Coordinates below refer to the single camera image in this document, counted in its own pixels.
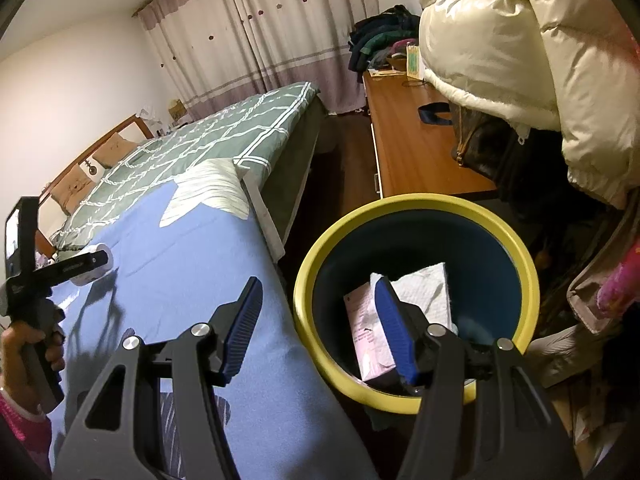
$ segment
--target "ribbed blue pad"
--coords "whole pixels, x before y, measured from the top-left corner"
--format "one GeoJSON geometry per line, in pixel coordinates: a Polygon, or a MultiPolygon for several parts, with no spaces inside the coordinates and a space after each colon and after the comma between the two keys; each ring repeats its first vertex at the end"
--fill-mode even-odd
{"type": "Polygon", "coordinates": [[[399,309],[403,306],[387,280],[380,279],[376,283],[375,303],[386,341],[396,362],[396,370],[409,384],[414,384],[418,379],[414,353],[415,342],[400,314],[399,309]]]}
{"type": "Polygon", "coordinates": [[[249,291],[246,301],[240,307],[240,312],[238,316],[236,316],[234,324],[226,338],[225,362],[221,374],[225,377],[227,383],[240,371],[261,309],[262,284],[256,282],[249,291]]]}

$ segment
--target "hand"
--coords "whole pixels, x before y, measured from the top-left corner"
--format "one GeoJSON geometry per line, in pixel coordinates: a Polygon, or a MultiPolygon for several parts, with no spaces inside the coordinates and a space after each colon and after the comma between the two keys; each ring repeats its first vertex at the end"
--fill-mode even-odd
{"type": "MultiPolygon", "coordinates": [[[[0,376],[0,386],[19,406],[30,413],[37,414],[40,398],[33,385],[29,384],[29,377],[20,351],[25,344],[36,344],[42,341],[45,338],[45,333],[23,321],[17,321],[11,323],[11,326],[2,332],[1,338],[2,376],[0,376]]],[[[55,333],[52,337],[52,344],[47,348],[45,354],[55,372],[59,372],[65,367],[63,343],[62,336],[55,333]]]]}

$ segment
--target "plaid bedspread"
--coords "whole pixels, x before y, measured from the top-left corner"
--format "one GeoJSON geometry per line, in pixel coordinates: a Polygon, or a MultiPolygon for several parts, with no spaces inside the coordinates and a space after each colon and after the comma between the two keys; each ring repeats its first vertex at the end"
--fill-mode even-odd
{"type": "Polygon", "coordinates": [[[152,139],[112,168],[56,233],[61,251],[85,247],[142,196],[208,158],[233,158],[267,179],[296,123],[319,89],[295,83],[249,97],[173,135],[152,139]]]}

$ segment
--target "pile of clothes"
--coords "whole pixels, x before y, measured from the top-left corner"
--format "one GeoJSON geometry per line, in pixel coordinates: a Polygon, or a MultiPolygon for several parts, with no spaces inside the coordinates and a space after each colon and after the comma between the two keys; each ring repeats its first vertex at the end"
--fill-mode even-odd
{"type": "Polygon", "coordinates": [[[367,68],[380,70],[389,66],[387,58],[406,58],[406,48],[418,44],[420,16],[410,13],[405,6],[396,5],[377,16],[356,23],[350,34],[349,70],[362,73],[367,68]]]}

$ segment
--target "brown pillow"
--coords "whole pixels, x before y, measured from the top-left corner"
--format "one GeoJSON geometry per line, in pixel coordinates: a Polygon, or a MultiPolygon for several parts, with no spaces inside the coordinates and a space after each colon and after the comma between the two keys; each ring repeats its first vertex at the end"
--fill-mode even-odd
{"type": "Polygon", "coordinates": [[[60,204],[60,207],[67,214],[71,214],[78,209],[78,205],[94,188],[95,183],[77,164],[69,171],[51,190],[53,200],[60,204]]]}
{"type": "Polygon", "coordinates": [[[123,139],[118,134],[113,134],[109,140],[98,148],[92,157],[104,168],[113,168],[138,145],[130,140],[123,139]]]}

